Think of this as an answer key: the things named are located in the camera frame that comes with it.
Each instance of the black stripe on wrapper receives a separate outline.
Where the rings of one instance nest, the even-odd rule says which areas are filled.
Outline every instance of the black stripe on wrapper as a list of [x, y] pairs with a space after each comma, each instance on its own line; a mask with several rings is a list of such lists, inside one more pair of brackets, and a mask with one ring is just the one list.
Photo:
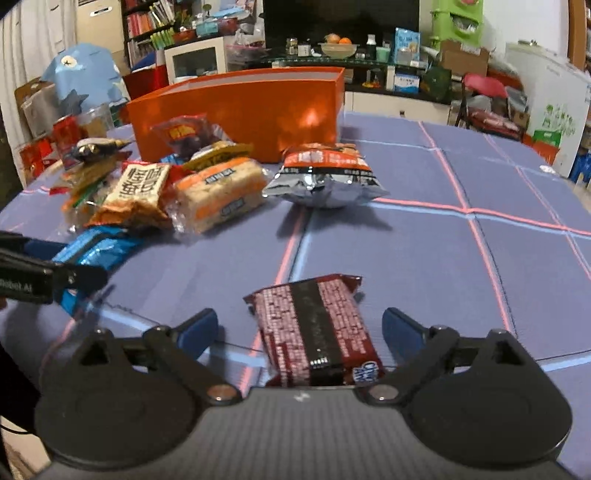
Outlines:
[[291, 301], [310, 368], [310, 385], [342, 385], [343, 354], [316, 280], [290, 285]]

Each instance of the white drawer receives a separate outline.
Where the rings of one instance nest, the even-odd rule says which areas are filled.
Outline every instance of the white drawer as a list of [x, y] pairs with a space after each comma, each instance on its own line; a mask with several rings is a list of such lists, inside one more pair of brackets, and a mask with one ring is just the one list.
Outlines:
[[409, 120], [447, 125], [449, 106], [411, 98], [380, 95], [379, 93], [353, 93], [353, 111], [374, 115], [403, 116]]

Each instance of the cardboard box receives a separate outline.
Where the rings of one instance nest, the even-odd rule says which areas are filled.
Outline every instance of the cardboard box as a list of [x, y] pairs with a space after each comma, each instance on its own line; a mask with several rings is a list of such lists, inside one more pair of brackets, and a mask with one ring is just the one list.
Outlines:
[[476, 48], [453, 40], [441, 42], [439, 51], [441, 67], [451, 70], [454, 75], [463, 76], [466, 73], [477, 73], [486, 76], [488, 71], [489, 51]]
[[144, 161], [172, 153], [151, 131], [154, 125], [205, 113], [235, 142], [253, 143], [254, 159], [277, 163], [293, 145], [337, 140], [345, 102], [344, 72], [298, 67], [204, 76], [132, 100], [127, 111]]

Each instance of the blue shark plush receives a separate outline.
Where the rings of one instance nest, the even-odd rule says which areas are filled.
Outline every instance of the blue shark plush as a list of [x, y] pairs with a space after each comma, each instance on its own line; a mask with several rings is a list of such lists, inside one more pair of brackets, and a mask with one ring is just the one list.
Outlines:
[[79, 43], [61, 52], [49, 64], [41, 80], [53, 82], [60, 101], [72, 90], [80, 96], [86, 112], [103, 103], [129, 100], [129, 93], [111, 52], [90, 43]]

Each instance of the checkered tablecloth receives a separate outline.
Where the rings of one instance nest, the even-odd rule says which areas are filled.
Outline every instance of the checkered tablecloth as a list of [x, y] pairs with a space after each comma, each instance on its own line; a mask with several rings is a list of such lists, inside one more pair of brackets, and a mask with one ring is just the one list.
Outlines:
[[[115, 273], [102, 309], [77, 324], [58, 306], [11, 303], [0, 316], [2, 344], [37, 381], [42, 366], [50, 375], [96, 326], [136, 336], [211, 307], [223, 328], [200, 360], [246, 391], [267, 376], [243, 296], [327, 273], [362, 275], [361, 313], [389, 367], [381, 316], [390, 306], [466, 336], [511, 331], [571, 401], [563, 459], [591, 475], [583, 399], [591, 388], [583, 370], [591, 361], [591, 217], [566, 181], [542, 171], [528, 147], [464, 129], [347, 113], [342, 137], [357, 143], [387, 197], [315, 212], [273, 203], [191, 245], [161, 239]], [[15, 199], [0, 229], [64, 241], [63, 199], [47, 194], [53, 180]]]

